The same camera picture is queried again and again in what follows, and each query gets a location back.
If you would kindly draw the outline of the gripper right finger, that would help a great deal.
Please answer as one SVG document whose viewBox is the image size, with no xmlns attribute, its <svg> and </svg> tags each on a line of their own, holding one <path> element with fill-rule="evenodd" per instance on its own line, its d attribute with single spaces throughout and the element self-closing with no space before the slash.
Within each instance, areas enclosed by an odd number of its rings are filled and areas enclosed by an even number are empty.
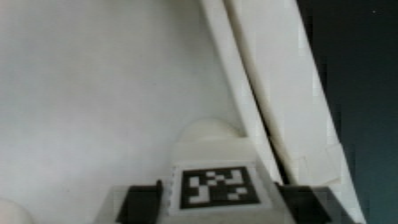
<svg viewBox="0 0 398 224">
<path fill-rule="evenodd" d="M 339 185 L 273 185 L 281 200 L 277 224 L 364 224 L 352 188 Z"/>
</svg>

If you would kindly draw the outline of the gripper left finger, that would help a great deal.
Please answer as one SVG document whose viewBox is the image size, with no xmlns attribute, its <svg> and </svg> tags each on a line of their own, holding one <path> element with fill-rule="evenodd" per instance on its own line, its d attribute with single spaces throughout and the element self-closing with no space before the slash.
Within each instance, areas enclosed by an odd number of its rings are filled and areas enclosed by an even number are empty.
<svg viewBox="0 0 398 224">
<path fill-rule="evenodd" d="M 99 208 L 94 224 L 156 224 L 163 183 L 114 186 Z"/>
</svg>

